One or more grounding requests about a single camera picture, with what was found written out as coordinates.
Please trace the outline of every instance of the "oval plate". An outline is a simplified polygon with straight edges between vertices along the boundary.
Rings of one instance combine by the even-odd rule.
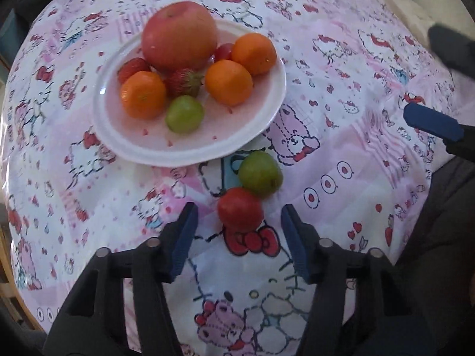
[[[235,42],[249,31],[226,20],[217,20],[218,44]],[[286,95],[286,72],[277,58],[271,71],[254,78],[254,91],[243,104],[228,108],[201,87],[204,106],[201,126],[188,135],[168,130],[165,114],[155,120],[137,120],[123,110],[117,71],[128,60],[142,57],[137,34],[104,65],[93,97],[93,125],[99,139],[118,156],[159,167],[181,167],[221,158],[238,150],[272,122]]]

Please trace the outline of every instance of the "hello kitty print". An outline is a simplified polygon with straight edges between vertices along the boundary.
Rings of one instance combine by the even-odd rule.
[[[176,1],[54,0],[37,17],[2,112],[16,283],[47,331],[98,247],[136,247],[191,201],[199,227],[182,275],[165,287],[184,353],[291,356],[315,286],[295,272],[282,206],[292,203],[345,249],[379,247],[396,261],[440,164],[440,141],[407,126],[404,107],[451,114],[459,87],[381,0],[192,0],[273,42],[286,67],[284,104],[231,155],[172,169],[135,165],[96,134],[93,88],[115,52]],[[263,202],[257,229],[230,231],[216,202],[240,186],[239,167],[253,151],[275,159],[284,183]],[[345,320],[354,309],[354,285],[347,289]],[[124,296],[138,351],[130,282]]]

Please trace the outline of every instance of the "large red apple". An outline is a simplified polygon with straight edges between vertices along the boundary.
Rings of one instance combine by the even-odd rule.
[[[213,17],[192,1],[162,8],[150,18],[142,34],[143,56],[159,71],[203,68],[217,44]]]

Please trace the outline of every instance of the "table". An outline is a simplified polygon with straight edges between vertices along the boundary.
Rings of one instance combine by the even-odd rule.
[[[182,275],[166,288],[184,349],[293,355],[314,288],[295,274],[281,207],[293,203],[320,236],[346,249],[379,247],[395,262],[442,144],[410,129],[402,110],[416,102],[452,114],[460,95],[381,0],[193,0],[274,42],[286,64],[286,100],[264,134],[231,157],[175,169],[136,165],[94,133],[92,88],[107,59],[174,1],[54,0],[32,26],[8,79],[1,126],[18,287],[48,330],[98,247],[135,247],[193,201],[197,235]],[[284,185],[264,202],[262,247],[250,251],[245,237],[225,241],[215,209],[254,150],[275,157]],[[354,308],[354,283],[347,287],[345,319]],[[124,295],[129,345],[138,349],[129,280]]]

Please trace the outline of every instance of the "wooden chair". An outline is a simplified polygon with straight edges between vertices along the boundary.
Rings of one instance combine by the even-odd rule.
[[[28,310],[15,284],[11,269],[11,236],[6,221],[5,205],[0,204],[0,299],[13,319],[19,324],[26,324],[29,329],[43,330],[35,317]]]

